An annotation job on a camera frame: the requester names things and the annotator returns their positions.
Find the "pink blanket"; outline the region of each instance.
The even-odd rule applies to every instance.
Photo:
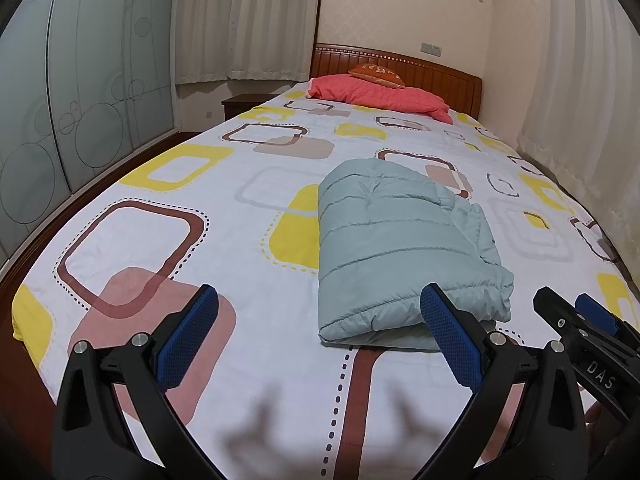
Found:
[[[437,121],[453,124],[449,105],[442,98],[420,88],[387,88],[348,74],[325,75],[309,81],[308,97],[351,105],[427,114]]]

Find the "headboard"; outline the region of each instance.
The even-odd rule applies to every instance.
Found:
[[[455,111],[478,118],[482,79],[417,57],[359,46],[316,43],[309,77],[346,74],[361,63],[387,67],[396,72],[407,86],[439,95]]]

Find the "dark wooden nightstand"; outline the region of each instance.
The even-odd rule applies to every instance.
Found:
[[[225,107],[225,121],[277,96],[277,94],[240,94],[230,99],[225,99],[222,101],[222,105]]]

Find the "wall outlet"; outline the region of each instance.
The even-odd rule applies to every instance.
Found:
[[[437,45],[432,45],[431,43],[423,43],[420,46],[420,52],[424,52],[425,54],[431,54],[432,56],[440,57],[442,56],[442,47]]]

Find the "bed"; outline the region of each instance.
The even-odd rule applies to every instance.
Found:
[[[454,124],[305,98],[306,84],[153,158],[95,198],[43,250],[13,304],[56,399],[68,352],[151,332],[202,283],[220,314],[182,384],[167,393],[229,478],[409,479],[470,397],[441,354],[332,347],[318,337],[318,184],[351,158],[426,174],[479,203],[515,275],[497,329],[543,346],[532,310],[550,286],[581,293],[638,327],[638,302],[596,222],[476,120],[481,81],[415,58],[318,45],[312,76],[386,64],[439,93]],[[158,460],[126,391],[141,452]]]

